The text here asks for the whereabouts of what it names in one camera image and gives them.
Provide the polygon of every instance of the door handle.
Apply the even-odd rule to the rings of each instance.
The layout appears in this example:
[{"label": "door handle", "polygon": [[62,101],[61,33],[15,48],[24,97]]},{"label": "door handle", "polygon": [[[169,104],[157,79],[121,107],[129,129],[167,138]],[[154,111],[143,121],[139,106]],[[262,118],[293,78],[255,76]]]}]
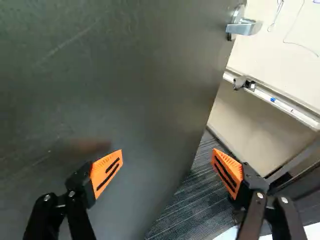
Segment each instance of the door handle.
[{"label": "door handle", "polygon": [[234,10],[231,23],[225,28],[229,41],[234,40],[237,34],[250,36],[260,31],[263,22],[244,18],[245,9],[246,5],[239,4]]}]

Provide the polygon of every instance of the screw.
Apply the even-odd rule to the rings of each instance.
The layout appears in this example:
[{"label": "screw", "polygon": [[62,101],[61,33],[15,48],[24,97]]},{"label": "screw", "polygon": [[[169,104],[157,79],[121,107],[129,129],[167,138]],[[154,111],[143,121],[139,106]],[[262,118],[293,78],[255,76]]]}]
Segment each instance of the screw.
[{"label": "screw", "polygon": [[263,199],[264,195],[261,192],[257,192],[256,195],[258,196],[258,198]]},{"label": "screw", "polygon": [[288,199],[286,199],[284,196],[281,197],[282,202],[284,202],[285,204],[288,203]]},{"label": "screw", "polygon": [[71,191],[71,192],[69,192],[68,196],[69,196],[69,198],[72,198],[75,194],[76,194],[75,191]]},{"label": "screw", "polygon": [[50,195],[47,194],[44,196],[43,201],[47,202],[50,198],[51,198]]}]

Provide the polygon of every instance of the striped carpet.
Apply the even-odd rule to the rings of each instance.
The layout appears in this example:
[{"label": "striped carpet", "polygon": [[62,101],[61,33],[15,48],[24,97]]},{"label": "striped carpet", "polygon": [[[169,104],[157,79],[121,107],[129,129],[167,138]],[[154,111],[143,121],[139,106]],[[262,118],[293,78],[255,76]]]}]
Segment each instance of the striped carpet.
[{"label": "striped carpet", "polygon": [[189,175],[145,240],[212,240],[234,225],[227,190],[210,164],[213,148],[229,154],[205,131]]}]

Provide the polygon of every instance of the gray door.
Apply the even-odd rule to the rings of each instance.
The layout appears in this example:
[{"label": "gray door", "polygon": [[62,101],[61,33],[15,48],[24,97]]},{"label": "gray door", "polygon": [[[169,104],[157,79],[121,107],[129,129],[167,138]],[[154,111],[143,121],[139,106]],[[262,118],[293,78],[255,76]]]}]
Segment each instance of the gray door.
[{"label": "gray door", "polygon": [[89,217],[100,240],[142,239],[192,165],[237,3],[1,1],[1,236],[20,239],[40,195],[122,149]]}]

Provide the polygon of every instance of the orange rubber pad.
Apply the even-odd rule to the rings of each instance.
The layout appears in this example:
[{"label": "orange rubber pad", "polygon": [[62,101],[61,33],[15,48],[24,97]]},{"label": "orange rubber pad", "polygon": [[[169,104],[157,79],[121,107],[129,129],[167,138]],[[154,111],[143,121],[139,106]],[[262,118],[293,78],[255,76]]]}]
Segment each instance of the orange rubber pad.
[{"label": "orange rubber pad", "polygon": [[214,148],[211,164],[213,169],[219,174],[231,197],[236,200],[240,184],[244,179],[241,163]]},{"label": "orange rubber pad", "polygon": [[121,150],[110,153],[92,164],[90,178],[95,199],[105,190],[123,164]]}]

